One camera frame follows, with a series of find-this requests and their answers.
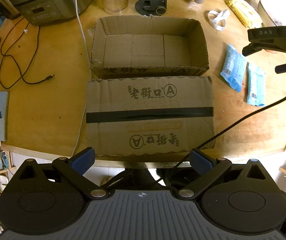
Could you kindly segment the cardboard box lid with tape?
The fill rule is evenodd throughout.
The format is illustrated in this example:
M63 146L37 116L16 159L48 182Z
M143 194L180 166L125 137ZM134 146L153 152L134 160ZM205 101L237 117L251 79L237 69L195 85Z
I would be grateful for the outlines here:
M101 157L187 152L215 146L208 76L91 80L87 144Z

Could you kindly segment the light blue smartphone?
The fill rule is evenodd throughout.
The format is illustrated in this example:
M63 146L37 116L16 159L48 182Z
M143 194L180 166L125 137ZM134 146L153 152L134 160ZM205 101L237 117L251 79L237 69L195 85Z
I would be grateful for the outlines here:
M7 139L7 106L8 92L0 92L0 141Z

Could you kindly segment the small blue wipes packet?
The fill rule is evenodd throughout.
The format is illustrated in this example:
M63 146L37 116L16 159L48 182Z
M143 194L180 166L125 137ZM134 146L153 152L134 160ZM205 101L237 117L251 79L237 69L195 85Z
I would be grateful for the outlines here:
M256 64L248 65L248 95L247 103L256 107L265 106L266 73Z

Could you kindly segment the open cardboard box tray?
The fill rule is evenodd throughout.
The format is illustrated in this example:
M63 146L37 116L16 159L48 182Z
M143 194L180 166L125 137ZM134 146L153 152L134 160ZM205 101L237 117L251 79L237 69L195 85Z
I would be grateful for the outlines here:
M91 70L100 79L201 76L209 70L199 21L164 16L108 16L97 20Z

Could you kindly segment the large blue wipes packet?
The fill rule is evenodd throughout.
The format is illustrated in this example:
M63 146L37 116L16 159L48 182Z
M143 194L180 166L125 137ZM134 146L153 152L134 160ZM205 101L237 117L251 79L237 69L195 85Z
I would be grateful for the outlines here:
M242 90L246 67L246 58L232 44L228 44L227 55L220 74L238 93Z

